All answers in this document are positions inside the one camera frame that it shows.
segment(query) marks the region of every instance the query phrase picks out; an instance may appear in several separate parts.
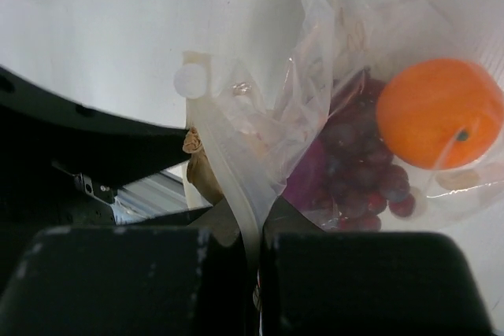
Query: clear plastic bag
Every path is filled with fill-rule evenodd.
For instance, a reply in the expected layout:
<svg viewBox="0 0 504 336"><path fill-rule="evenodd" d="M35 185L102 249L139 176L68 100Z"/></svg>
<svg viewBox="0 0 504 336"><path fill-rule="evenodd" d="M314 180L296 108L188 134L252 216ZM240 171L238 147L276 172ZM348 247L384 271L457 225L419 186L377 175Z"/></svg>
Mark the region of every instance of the clear plastic bag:
<svg viewBox="0 0 504 336"><path fill-rule="evenodd" d="M193 67L176 79L250 261L257 261L262 225L287 178L284 197L327 230L435 230L495 200L496 183L504 179L502 92L473 63L476 57L454 21L429 0L302 4L306 18L272 109L238 61L201 56L189 63L203 70ZM454 92L467 101L464 106L447 96L455 84L443 97L418 79L444 72L442 82L452 83L450 75L460 76L461 69L480 83L467 93L461 84ZM420 84L405 94L402 83L411 86L411 77ZM471 100L480 95L475 107ZM446 100L453 114L439 111ZM399 123L415 119L412 114L430 115L428 125ZM450 130L435 140L445 118ZM418 135L412 130L422 130L423 146L410 143ZM495 134L483 138L480 155L472 151L478 156L471 161L463 153L451 156L456 144L471 142L480 130ZM426 151L434 151L435 160ZM394 211L384 211L387 203Z"/></svg>

